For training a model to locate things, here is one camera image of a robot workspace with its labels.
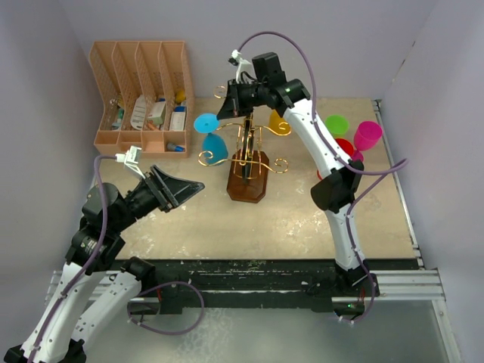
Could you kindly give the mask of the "blue wine glass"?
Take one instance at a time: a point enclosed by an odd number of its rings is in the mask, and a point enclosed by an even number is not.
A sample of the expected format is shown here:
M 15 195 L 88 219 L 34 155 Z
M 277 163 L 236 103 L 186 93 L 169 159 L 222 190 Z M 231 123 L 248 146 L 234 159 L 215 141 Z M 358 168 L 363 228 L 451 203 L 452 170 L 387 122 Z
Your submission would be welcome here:
M 228 149 L 223 138 L 216 134 L 220 122 L 213 113 L 202 113 L 194 121 L 194 129 L 205 138 L 198 162 L 202 166 L 217 166 L 228 159 Z

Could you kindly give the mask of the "yellow wine glass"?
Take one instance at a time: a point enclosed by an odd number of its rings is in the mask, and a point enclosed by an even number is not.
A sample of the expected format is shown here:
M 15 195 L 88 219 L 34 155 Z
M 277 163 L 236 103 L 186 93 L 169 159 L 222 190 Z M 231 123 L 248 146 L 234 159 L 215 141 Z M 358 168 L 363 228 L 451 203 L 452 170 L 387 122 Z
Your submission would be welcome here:
M 289 135 L 291 133 L 290 125 L 277 113 L 276 110 L 273 110 L 269 116 L 268 127 L 276 134 L 276 135 Z

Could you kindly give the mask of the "gold black wine glass rack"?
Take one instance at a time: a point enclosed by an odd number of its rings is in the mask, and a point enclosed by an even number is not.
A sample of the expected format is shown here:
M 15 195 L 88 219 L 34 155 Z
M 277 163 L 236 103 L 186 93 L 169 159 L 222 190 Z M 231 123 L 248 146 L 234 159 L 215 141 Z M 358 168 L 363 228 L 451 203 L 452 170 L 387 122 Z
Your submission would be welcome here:
M 268 125 L 256 125 L 252 114 L 244 117 L 240 123 L 220 123 L 216 133 L 229 126 L 237 127 L 237 138 L 235 152 L 232 155 L 228 153 L 225 161 L 230 164 L 226 191 L 233 201 L 258 203 L 266 194 L 268 174 L 285 173 L 288 163 L 283 158 L 277 158 L 275 165 L 270 165 L 268 156 L 262 150 L 262 135 L 264 130 L 276 134 Z

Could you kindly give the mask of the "green wine glass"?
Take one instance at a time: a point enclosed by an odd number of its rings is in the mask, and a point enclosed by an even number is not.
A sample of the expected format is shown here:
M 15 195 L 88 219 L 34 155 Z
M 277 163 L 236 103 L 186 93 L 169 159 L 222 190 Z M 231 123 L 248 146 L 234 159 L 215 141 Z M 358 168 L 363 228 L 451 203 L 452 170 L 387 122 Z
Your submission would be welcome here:
M 349 130 L 348 120 L 341 115 L 333 114 L 326 118 L 324 121 L 327 130 L 335 138 L 343 138 Z

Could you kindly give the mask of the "red wine glass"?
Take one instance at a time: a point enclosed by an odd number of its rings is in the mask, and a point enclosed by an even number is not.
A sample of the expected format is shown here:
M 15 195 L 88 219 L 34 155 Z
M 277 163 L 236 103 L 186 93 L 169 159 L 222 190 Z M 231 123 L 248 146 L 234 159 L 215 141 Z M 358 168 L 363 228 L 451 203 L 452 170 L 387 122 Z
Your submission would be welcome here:
M 334 169 L 335 165 L 339 166 L 337 169 L 343 167 L 343 165 L 337 161 L 336 155 L 342 157 L 346 162 L 349 162 L 352 159 L 351 156 L 355 149 L 351 142 L 344 138 L 336 138 L 334 141 L 337 144 L 337 147 L 334 148 L 336 151 L 335 154 L 330 152 L 329 148 L 321 139 L 318 140 L 320 146 L 318 147 L 319 152 L 317 152 L 317 157 L 315 159 L 318 161 L 316 166 L 318 167 L 317 176 L 319 180 L 323 180 L 325 176 L 328 176 L 330 171 Z

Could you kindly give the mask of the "pink wine glass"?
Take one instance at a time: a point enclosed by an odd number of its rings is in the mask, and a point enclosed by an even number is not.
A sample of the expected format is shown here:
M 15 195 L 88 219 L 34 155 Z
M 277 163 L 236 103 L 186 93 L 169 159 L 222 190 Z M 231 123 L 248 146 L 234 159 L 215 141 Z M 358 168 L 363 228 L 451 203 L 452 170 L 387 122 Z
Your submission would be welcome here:
M 352 155 L 353 160 L 363 161 L 363 151 L 373 148 L 383 136 L 381 126 L 374 121 L 364 121 L 359 124 L 353 137 L 355 151 Z

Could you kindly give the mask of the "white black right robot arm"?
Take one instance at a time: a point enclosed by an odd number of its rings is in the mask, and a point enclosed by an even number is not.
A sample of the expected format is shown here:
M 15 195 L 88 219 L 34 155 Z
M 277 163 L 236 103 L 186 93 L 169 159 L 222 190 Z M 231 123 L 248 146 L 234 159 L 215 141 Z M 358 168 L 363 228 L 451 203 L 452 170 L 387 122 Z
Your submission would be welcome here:
M 233 51 L 229 61 L 236 76 L 228 80 L 225 100 L 217 118 L 249 116 L 255 107 L 276 111 L 300 137 L 309 151 L 322 180 L 311 189 L 315 205 L 324 211 L 330 225 L 336 264 L 336 285 L 345 296 L 355 295 L 368 276 L 361 255 L 351 206 L 361 181 L 364 165 L 340 150 L 315 110 L 315 103 L 299 79 L 287 80 L 274 52 L 252 60 Z

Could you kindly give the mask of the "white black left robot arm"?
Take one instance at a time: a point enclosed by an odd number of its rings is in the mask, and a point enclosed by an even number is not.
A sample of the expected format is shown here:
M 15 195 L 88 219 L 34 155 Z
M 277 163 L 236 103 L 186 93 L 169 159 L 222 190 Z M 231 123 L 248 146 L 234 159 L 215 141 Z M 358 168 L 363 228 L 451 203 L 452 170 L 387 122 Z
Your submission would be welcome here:
M 179 207 L 204 189 L 199 181 L 174 178 L 152 166 L 127 194 L 106 182 L 88 193 L 57 288 L 28 339 L 11 347 L 6 362 L 84 362 L 101 331 L 138 296 L 156 286 L 154 265 L 132 257 L 104 292 L 90 303 L 125 241 L 121 234 L 146 215 Z

